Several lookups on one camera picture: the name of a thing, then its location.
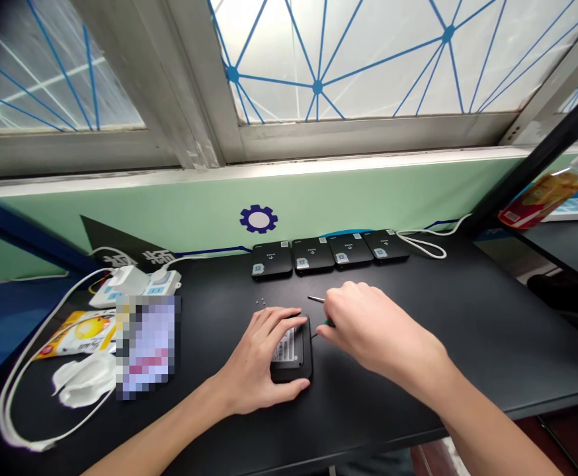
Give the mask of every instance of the black triangular sign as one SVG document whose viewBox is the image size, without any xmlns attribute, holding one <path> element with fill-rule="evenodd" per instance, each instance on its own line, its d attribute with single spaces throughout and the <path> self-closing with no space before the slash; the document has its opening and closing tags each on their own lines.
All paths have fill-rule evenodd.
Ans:
<svg viewBox="0 0 578 476">
<path fill-rule="evenodd" d="M 172 261 L 175 256 L 163 247 L 144 241 L 124 231 L 80 215 L 91 248 L 112 247 L 126 253 L 136 261 L 137 267 L 144 272 L 153 272 L 164 263 Z M 95 258 L 105 266 L 119 267 L 126 264 L 126 259 L 118 253 L 102 250 L 95 253 Z"/>
</svg>

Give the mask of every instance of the window frame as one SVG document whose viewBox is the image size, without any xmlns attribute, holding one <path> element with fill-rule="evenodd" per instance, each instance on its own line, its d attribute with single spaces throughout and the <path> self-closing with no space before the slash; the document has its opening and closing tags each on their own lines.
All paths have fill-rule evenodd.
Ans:
<svg viewBox="0 0 578 476">
<path fill-rule="evenodd" d="M 239 123 L 226 81 L 220 43 L 214 32 L 208 2 L 166 1 L 185 45 L 217 146 L 228 164 L 352 153 L 508 145 L 517 136 L 506 133 L 512 128 L 524 128 L 523 123 L 529 122 L 530 114 L 540 113 L 547 117 L 554 114 L 540 104 L 545 97 L 549 100 L 547 104 L 553 104 L 561 97 L 557 108 L 578 85 L 578 71 L 569 70 L 578 68 L 577 39 L 563 57 L 566 61 L 554 68 L 541 87 L 546 86 L 545 90 L 539 90 L 522 111 L 243 125 Z M 567 80 L 561 83 L 557 78 L 562 73 Z"/>
<path fill-rule="evenodd" d="M 243 126 L 207 0 L 71 2 L 146 130 L 0 136 L 0 177 L 527 145 L 578 85 L 577 39 L 520 112 Z"/>
<path fill-rule="evenodd" d="M 568 113 L 558 112 L 578 87 L 578 39 L 507 130 L 499 145 L 532 145 L 544 139 Z"/>
<path fill-rule="evenodd" d="M 167 5 L 71 3 L 146 129 L 0 135 L 0 177 L 224 165 Z"/>
</svg>

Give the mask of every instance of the white cable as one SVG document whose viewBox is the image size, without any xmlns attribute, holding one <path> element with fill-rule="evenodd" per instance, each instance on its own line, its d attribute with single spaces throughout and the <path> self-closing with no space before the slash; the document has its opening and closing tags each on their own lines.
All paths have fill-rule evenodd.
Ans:
<svg viewBox="0 0 578 476">
<path fill-rule="evenodd" d="M 49 276 L 31 276 L 30 278 L 15 278 L 12 280 L 8 280 L 10 282 L 21 282 L 21 281 L 34 281 L 37 279 L 49 279 L 49 278 L 66 278 L 69 275 L 67 271 L 64 274 L 51 274 Z"/>
<path fill-rule="evenodd" d="M 174 262 L 177 261 L 183 261 L 186 259 L 206 259 L 207 257 L 202 257 L 202 256 L 185 256 L 185 257 L 181 257 L 181 258 L 176 258 L 173 259 L 172 261 L 168 261 L 166 264 L 164 264 L 161 268 L 167 270 L 168 266 L 170 266 L 171 264 L 173 264 Z"/>
<path fill-rule="evenodd" d="M 207 257 L 185 256 L 185 257 L 173 259 L 172 261 L 168 261 L 168 262 L 165 263 L 161 268 L 159 268 L 158 270 L 156 270 L 156 271 L 152 274 L 152 276 L 150 276 L 150 279 L 152 280 L 153 283 L 160 284 L 160 283 L 162 283 L 162 282 L 165 282 L 166 279 L 168 279 L 168 266 L 170 266 L 170 265 L 173 264 L 174 262 L 183 261 L 183 260 L 186 260 L 186 259 L 205 259 L 205 258 L 207 258 Z"/>
<path fill-rule="evenodd" d="M 98 251 L 102 251 L 102 250 L 109 250 L 109 251 L 114 251 L 115 253 L 119 253 L 120 255 L 122 255 L 124 258 L 126 258 L 126 264 L 131 265 L 134 262 L 134 259 L 132 259 L 131 257 L 129 257 L 126 253 L 124 253 L 121 250 L 118 250 L 117 248 L 111 248 L 111 247 L 99 247 L 99 248 L 95 248 L 93 251 L 91 251 L 88 255 L 92 256 L 95 253 L 97 253 Z"/>
<path fill-rule="evenodd" d="M 111 247 L 99 247 L 94 249 L 93 251 L 91 251 L 88 256 L 93 256 L 95 253 L 97 253 L 98 251 L 102 251 L 102 250 L 110 250 L 110 251 L 114 251 L 115 253 L 119 253 L 120 255 L 122 255 L 125 259 L 126 262 L 128 264 L 132 264 L 132 259 L 123 251 L 118 250 L 117 248 L 111 248 Z M 66 278 L 69 275 L 69 272 L 67 271 L 64 274 L 50 274 L 49 276 L 31 276 L 30 278 L 15 278 L 12 280 L 7 280 L 10 282 L 22 282 L 22 281 L 34 281 L 34 280 L 38 280 L 38 279 L 49 279 L 49 278 Z"/>
<path fill-rule="evenodd" d="M 396 231 L 396 234 L 399 238 L 403 239 L 406 243 L 413 245 L 415 248 L 422 250 L 426 255 L 430 256 L 431 258 L 443 259 L 446 256 L 448 256 L 448 253 L 446 253 L 446 251 L 442 247 L 435 245 L 434 243 L 428 243 L 427 241 L 422 241 L 422 240 L 418 240 L 416 238 L 410 238 L 407 236 L 403 236 L 401 233 L 431 233 L 431 234 L 436 235 L 436 236 L 448 236 L 448 235 L 455 233 L 456 230 L 458 230 L 459 225 L 467 217 L 469 217 L 471 215 L 472 214 L 463 215 L 459 219 L 459 221 L 456 222 L 456 225 L 454 226 L 454 228 L 452 228 L 450 231 L 446 231 L 444 233 L 441 233 L 439 231 L 429 230 L 429 229 L 423 229 L 423 230 L 399 230 L 399 231 Z M 432 248 L 438 249 L 441 252 L 441 255 L 433 255 L 432 253 L 430 253 L 430 251 L 426 250 L 426 248 L 424 248 L 424 247 L 419 246 L 417 243 L 419 243 L 419 245 L 427 245 L 427 246 L 430 246 Z"/>
<path fill-rule="evenodd" d="M 91 418 L 95 414 L 95 412 L 97 412 L 97 410 L 99 410 L 99 407 L 101 407 L 104 404 L 104 402 L 108 399 L 108 397 L 112 393 L 112 390 L 109 391 L 104 396 L 102 401 L 100 401 L 100 403 L 93 409 L 93 411 L 91 411 L 86 416 L 86 418 L 84 418 L 77 426 L 75 426 L 74 428 L 72 428 L 71 430 L 66 432 L 65 434 L 62 434 L 60 436 L 56 436 L 55 438 L 49 438 L 48 440 L 42 440 L 42 441 L 38 441 L 38 442 L 30 442 L 28 440 L 25 440 L 22 436 L 20 436 L 18 434 L 18 432 L 16 431 L 16 429 L 13 426 L 13 422 L 11 421 L 11 403 L 13 401 L 13 396 L 15 394 L 16 389 L 18 388 L 18 384 L 20 383 L 22 375 L 24 374 L 26 369 L 29 367 L 29 365 L 31 364 L 33 359 L 42 351 L 42 349 L 44 349 L 44 347 L 46 347 L 46 345 L 48 344 L 48 342 L 50 342 L 50 340 L 48 342 L 45 342 L 44 345 L 42 347 L 40 347 L 39 351 L 35 352 L 29 358 L 27 363 L 24 365 L 24 367 L 22 367 L 22 369 L 18 373 L 18 376 L 16 377 L 16 380 L 14 381 L 13 386 L 11 387 L 11 389 L 9 389 L 11 381 L 13 380 L 14 375 L 16 374 L 16 371 L 18 370 L 18 367 L 20 366 L 20 364 L 22 364 L 22 361 L 24 360 L 24 356 L 31 349 L 31 346 L 34 344 L 36 339 L 40 336 L 40 334 L 42 333 L 44 328 L 51 321 L 51 319 L 58 312 L 58 310 L 62 307 L 62 305 L 66 302 L 66 300 L 73 293 L 73 291 L 75 291 L 82 283 L 84 283 L 84 281 L 88 280 L 89 278 L 93 277 L 94 275 L 96 275 L 97 273 L 102 272 L 102 271 L 114 272 L 114 269 L 113 268 L 102 268 L 100 270 L 93 271 L 88 276 L 80 279 L 80 281 L 78 281 L 76 284 L 74 284 L 73 287 L 71 289 L 69 289 L 69 291 L 64 295 L 64 297 L 60 300 L 60 302 L 51 311 L 49 316 L 47 316 L 47 318 L 44 320 L 44 322 L 40 325 L 40 328 L 36 331 L 35 335 L 31 338 L 31 340 L 29 341 L 27 346 L 24 348 L 24 350 L 20 354 L 20 357 L 18 357 L 16 364 L 13 366 L 13 369 L 11 370 L 9 377 L 7 378 L 7 381 L 5 382 L 5 385 L 3 386 L 3 389 L 0 392 L 0 433 L 1 433 L 2 437 L 4 438 L 4 440 L 7 443 L 9 443 L 10 445 L 16 446 L 18 448 L 27 448 L 28 450 L 34 451 L 34 452 L 43 452 L 45 450 L 48 450 L 49 448 L 51 448 L 53 446 L 53 444 L 56 441 L 61 440 L 62 438 L 65 438 L 66 436 L 68 436 L 71 433 L 73 433 L 74 431 L 76 431 L 84 423 L 86 423 L 88 421 L 88 419 Z"/>
</svg>

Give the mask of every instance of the white power strip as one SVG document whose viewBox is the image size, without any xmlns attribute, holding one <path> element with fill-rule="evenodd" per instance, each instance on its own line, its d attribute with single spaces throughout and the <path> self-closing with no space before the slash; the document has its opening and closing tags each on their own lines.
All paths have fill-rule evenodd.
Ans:
<svg viewBox="0 0 578 476">
<path fill-rule="evenodd" d="M 110 286 L 110 280 L 104 281 L 97 294 L 93 296 L 89 304 L 97 309 L 111 309 L 115 307 L 117 297 L 125 296 Z M 181 275 L 177 271 L 168 271 L 168 278 L 165 282 L 155 284 L 152 281 L 145 287 L 142 296 L 172 296 L 181 287 Z"/>
</svg>

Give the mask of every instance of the hand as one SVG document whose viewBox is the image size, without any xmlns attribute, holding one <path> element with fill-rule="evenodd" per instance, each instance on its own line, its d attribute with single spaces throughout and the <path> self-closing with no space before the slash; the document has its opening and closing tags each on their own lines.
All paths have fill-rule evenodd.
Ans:
<svg viewBox="0 0 578 476">
<path fill-rule="evenodd" d="M 335 327 L 317 333 L 427 404 L 452 366 L 443 344 L 378 288 L 345 282 L 327 291 L 324 312 Z"/>
<path fill-rule="evenodd" d="M 310 384 L 307 379 L 275 384 L 269 366 L 274 349 L 291 328 L 304 324 L 298 307 L 268 307 L 254 313 L 243 338 L 225 366 L 208 380 L 222 396 L 227 415 L 251 413 L 295 399 Z"/>
</svg>

